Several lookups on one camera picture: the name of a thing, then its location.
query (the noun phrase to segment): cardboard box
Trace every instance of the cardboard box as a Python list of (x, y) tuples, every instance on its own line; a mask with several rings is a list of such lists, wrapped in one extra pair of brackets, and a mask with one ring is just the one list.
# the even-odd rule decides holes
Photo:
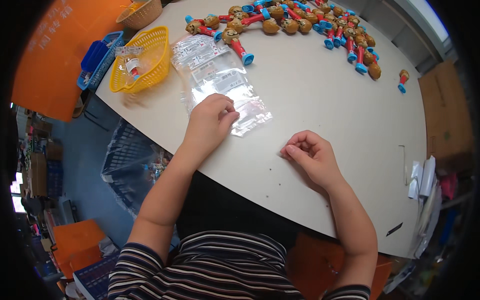
[(47, 195), (47, 160), (42, 153), (30, 154), (28, 187), (30, 197)]
[(63, 146), (59, 143), (48, 141), (47, 143), (47, 160), (62, 160)]
[(419, 79), (427, 125), (427, 158), (440, 173), (473, 168), (473, 134), (463, 87), (451, 60)]

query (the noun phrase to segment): blue plastic crate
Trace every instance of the blue plastic crate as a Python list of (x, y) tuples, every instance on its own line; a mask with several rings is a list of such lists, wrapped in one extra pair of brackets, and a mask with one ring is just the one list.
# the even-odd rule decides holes
[(112, 189), (117, 202), (134, 216), (152, 188), (152, 182), (145, 178), (142, 167), (142, 164), (150, 163), (155, 155), (152, 145), (156, 143), (120, 119), (103, 163), (103, 181)]
[(117, 251), (98, 263), (74, 272), (77, 279), (95, 300), (107, 298), (108, 275), (115, 268), (119, 255), (120, 251)]
[(63, 191), (63, 165), (60, 160), (47, 161), (47, 196), (58, 198)]
[[(109, 33), (102, 40), (105, 45), (110, 43), (111, 41), (114, 41), (112, 46), (108, 49), (107, 53), (105, 54), (101, 62), (98, 64), (98, 67), (95, 69), (95, 71), (92, 73), (82, 70), (80, 76), (78, 76), (77, 85), (82, 90), (88, 88), (89, 90), (95, 91), (96, 88), (98, 88), (98, 85), (102, 81), (103, 76), (105, 76), (105, 73), (107, 73), (108, 69), (115, 60), (115, 47), (121, 47), (125, 45), (125, 42), (123, 41), (123, 31)], [(89, 74), (90, 76), (90, 81), (85, 84), (84, 80), (87, 74)]]

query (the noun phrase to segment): clear plastic bag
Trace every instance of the clear plastic bag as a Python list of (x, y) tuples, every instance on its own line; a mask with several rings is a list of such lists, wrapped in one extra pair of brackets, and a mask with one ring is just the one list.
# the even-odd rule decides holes
[(247, 78), (247, 71), (234, 51), (210, 36), (187, 36), (172, 45), (172, 64), (183, 80), (180, 100), (187, 114), (207, 96), (219, 93), (233, 100), (240, 117), (231, 134), (244, 134), (272, 118)]

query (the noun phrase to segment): blue plastic basket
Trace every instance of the blue plastic basket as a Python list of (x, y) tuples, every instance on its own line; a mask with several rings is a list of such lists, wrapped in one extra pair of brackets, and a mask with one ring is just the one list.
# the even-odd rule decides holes
[(77, 279), (95, 300), (107, 298), (108, 275), (115, 268), (119, 255), (120, 251), (117, 251), (97, 263), (74, 272)]
[[(98, 85), (103, 79), (103, 76), (105, 76), (105, 73), (107, 73), (108, 69), (112, 65), (113, 61), (115, 60), (115, 47), (121, 47), (125, 45), (125, 42), (123, 41), (123, 31), (116, 31), (116, 32), (111, 32), (107, 34), (102, 42), (106, 44), (110, 43), (111, 41), (114, 41), (112, 46), (108, 49), (107, 53), (103, 57), (103, 59), (100, 61), (98, 64), (98, 67), (95, 69), (95, 71), (92, 72), (86, 72), (83, 71), (80, 73), (80, 76), (78, 76), (77, 79), (77, 85), (79, 88), (82, 90), (89, 89), (95, 91), (96, 88), (98, 88)], [(90, 76), (90, 81), (85, 84), (85, 76), (89, 74)]]
[(152, 188), (152, 182), (145, 178), (142, 167), (142, 164), (150, 163), (155, 155), (151, 145), (156, 144), (120, 119), (101, 171), (102, 179), (116, 195), (117, 202), (135, 216)]

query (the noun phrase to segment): printed label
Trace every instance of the printed label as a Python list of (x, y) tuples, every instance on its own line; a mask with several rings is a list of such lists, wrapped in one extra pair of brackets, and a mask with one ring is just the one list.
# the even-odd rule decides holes
[(198, 69), (193, 71), (192, 76), (195, 81), (199, 83), (203, 80), (212, 80), (217, 72), (218, 69), (216, 68), (215, 63), (213, 61), (209, 61), (208, 63), (201, 65), (200, 67), (198, 67)]
[(115, 47), (115, 56), (125, 55), (125, 54), (140, 54), (144, 50), (143, 47), (134, 47), (134, 46), (123, 46)]
[(131, 59), (125, 64), (125, 66), (127, 67), (128, 73), (131, 73), (134, 68), (140, 67), (140, 61), (138, 59)]
[(232, 70), (228, 73), (222, 74), (221, 77), (216, 79), (214, 82), (219, 94), (224, 94), (232, 88), (245, 83), (242, 75), (237, 70)]

